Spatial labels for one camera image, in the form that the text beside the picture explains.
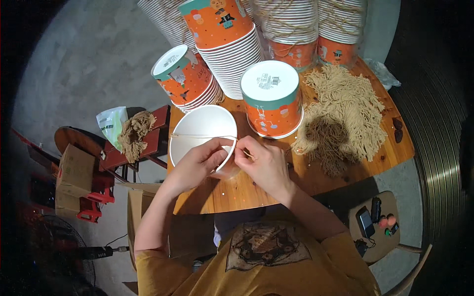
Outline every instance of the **yellow t-shirt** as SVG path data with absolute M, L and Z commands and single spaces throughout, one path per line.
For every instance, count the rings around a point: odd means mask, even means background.
M 155 251 L 141 252 L 136 266 L 140 296 L 381 294 L 349 234 L 319 243 L 280 221 L 239 226 L 195 273 Z

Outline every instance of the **hand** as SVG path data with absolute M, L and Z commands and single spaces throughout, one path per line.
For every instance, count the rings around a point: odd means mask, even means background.
M 228 153 L 222 146 L 233 144 L 233 140 L 213 138 L 192 148 L 166 177 L 162 187 L 169 190 L 173 197 L 197 187 L 226 159 Z
M 253 161 L 244 154 L 245 148 L 250 151 Z M 282 149 L 269 145 L 262 146 L 251 136 L 246 136 L 237 142 L 235 154 L 235 163 L 266 193 L 282 204 L 286 204 L 293 196 L 296 185 L 288 175 Z

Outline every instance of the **red plastic stool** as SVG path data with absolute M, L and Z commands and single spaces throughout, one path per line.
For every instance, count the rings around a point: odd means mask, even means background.
M 97 223 L 99 217 L 102 217 L 99 204 L 87 198 L 80 198 L 81 211 L 77 214 L 77 217 L 81 220 Z
M 115 198 L 112 190 L 110 190 L 110 187 L 115 185 L 114 181 L 115 178 L 108 173 L 95 175 L 92 181 L 93 192 L 86 195 L 85 198 L 101 204 L 114 203 Z

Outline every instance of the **plastic bag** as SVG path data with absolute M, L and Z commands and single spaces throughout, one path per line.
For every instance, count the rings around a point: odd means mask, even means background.
M 127 107 L 116 107 L 97 114 L 97 123 L 107 140 L 122 152 L 117 137 L 122 133 L 122 124 L 128 120 Z
M 386 90 L 389 90 L 392 86 L 401 86 L 401 82 L 381 62 L 376 62 L 372 59 L 364 59 L 364 62 L 374 72 Z

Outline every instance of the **left hand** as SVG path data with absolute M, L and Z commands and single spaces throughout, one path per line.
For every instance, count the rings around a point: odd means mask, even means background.
M 228 153 L 222 146 L 233 144 L 233 140 L 213 138 L 192 148 L 166 177 L 162 187 L 167 188 L 173 197 L 197 187 L 226 159 Z

